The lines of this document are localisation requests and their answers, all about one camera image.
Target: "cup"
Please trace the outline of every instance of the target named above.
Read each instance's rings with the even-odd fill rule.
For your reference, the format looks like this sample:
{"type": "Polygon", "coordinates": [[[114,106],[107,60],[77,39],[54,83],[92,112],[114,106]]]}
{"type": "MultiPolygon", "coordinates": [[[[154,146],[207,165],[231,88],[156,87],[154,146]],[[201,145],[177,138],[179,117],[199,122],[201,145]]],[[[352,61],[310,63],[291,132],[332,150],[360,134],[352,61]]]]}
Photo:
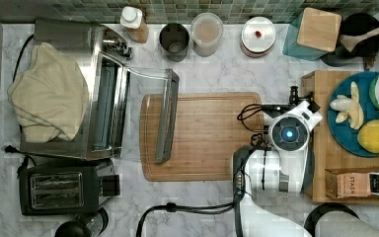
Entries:
{"type": "Polygon", "coordinates": [[[189,32],[183,25],[177,23],[166,25],[159,35],[162,53],[176,62],[182,61],[187,57],[189,42],[189,32]]]}
{"type": "Polygon", "coordinates": [[[211,56],[218,48],[223,36],[223,23],[212,13],[196,16],[190,26],[193,51],[202,57],[211,56]]]}

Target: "countertop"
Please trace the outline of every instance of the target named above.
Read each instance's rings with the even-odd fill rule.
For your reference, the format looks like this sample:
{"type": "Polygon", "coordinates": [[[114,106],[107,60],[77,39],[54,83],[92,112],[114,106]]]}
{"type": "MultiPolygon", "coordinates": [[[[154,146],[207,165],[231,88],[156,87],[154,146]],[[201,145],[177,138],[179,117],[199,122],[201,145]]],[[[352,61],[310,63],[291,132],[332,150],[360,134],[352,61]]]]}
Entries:
{"type": "MultiPolygon", "coordinates": [[[[109,25],[128,39],[120,25],[109,25]]],[[[200,57],[189,49],[188,57],[173,62],[161,54],[158,34],[161,25],[149,25],[148,42],[131,42],[134,57],[128,66],[173,68],[180,76],[180,93],[253,91],[263,103],[288,102],[290,86],[300,86],[301,76],[313,70],[362,71],[356,58],[342,68],[329,67],[320,60],[305,61],[282,54],[288,25],[275,25],[277,37],[269,54],[260,58],[246,56],[239,47],[243,25],[225,25],[224,35],[215,54],[200,57]]],[[[63,216],[23,216],[19,207],[17,168],[19,154],[5,154],[2,147],[19,147],[20,132],[15,113],[7,100],[7,89],[21,46],[34,33],[34,25],[4,25],[2,78],[0,92],[0,237],[53,237],[57,227],[72,218],[63,216]]],[[[20,71],[29,65],[29,55],[21,61],[20,71]]],[[[105,236],[134,236],[143,212],[153,206],[173,201],[180,205],[213,205],[232,200],[232,182],[148,182],[139,158],[138,120],[129,118],[124,130],[120,158],[114,158],[116,173],[121,176],[121,196],[112,198],[106,207],[110,215],[105,236]]],[[[307,197],[266,192],[256,195],[257,204],[266,210],[303,225],[308,213],[317,205],[307,197]]],[[[365,222],[379,229],[379,206],[349,205],[365,222]]],[[[236,236],[234,213],[197,215],[156,211],[147,216],[146,236],[236,236]]]]}

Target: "tile backsplash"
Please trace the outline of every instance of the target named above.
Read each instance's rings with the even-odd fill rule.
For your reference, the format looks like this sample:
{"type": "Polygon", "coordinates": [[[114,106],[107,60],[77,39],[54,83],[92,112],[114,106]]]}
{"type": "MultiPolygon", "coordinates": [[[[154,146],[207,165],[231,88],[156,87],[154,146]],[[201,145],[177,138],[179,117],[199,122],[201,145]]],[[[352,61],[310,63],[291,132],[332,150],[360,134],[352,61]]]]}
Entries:
{"type": "Polygon", "coordinates": [[[379,12],[379,0],[45,0],[66,20],[119,23],[122,8],[141,9],[149,24],[190,24],[200,13],[213,13],[224,24],[243,24],[262,16],[274,23],[291,23],[306,7],[348,16],[379,12]]]}

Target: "black pot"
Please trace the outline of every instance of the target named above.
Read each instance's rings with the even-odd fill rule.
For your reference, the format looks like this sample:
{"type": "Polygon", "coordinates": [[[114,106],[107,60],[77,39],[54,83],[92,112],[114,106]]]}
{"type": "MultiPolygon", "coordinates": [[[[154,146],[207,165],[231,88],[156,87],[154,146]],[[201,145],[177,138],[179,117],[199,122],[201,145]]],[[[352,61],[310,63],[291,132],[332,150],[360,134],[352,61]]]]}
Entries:
{"type": "MultiPolygon", "coordinates": [[[[355,13],[341,22],[340,36],[360,36],[376,28],[379,28],[379,22],[374,17],[365,13],[355,13]]],[[[349,63],[350,59],[357,56],[375,56],[378,49],[379,36],[360,42],[352,52],[344,48],[338,37],[335,51],[323,55],[321,59],[330,66],[344,66],[349,63]]]]}

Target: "folded towel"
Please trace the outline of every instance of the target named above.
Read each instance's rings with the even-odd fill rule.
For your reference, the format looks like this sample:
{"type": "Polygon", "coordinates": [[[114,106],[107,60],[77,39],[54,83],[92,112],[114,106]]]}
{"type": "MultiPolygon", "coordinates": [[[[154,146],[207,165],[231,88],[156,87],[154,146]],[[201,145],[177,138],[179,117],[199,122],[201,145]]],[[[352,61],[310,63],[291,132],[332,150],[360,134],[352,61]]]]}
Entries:
{"type": "Polygon", "coordinates": [[[72,140],[89,104],[78,63],[46,42],[33,48],[30,68],[17,75],[8,98],[28,142],[72,140]]]}

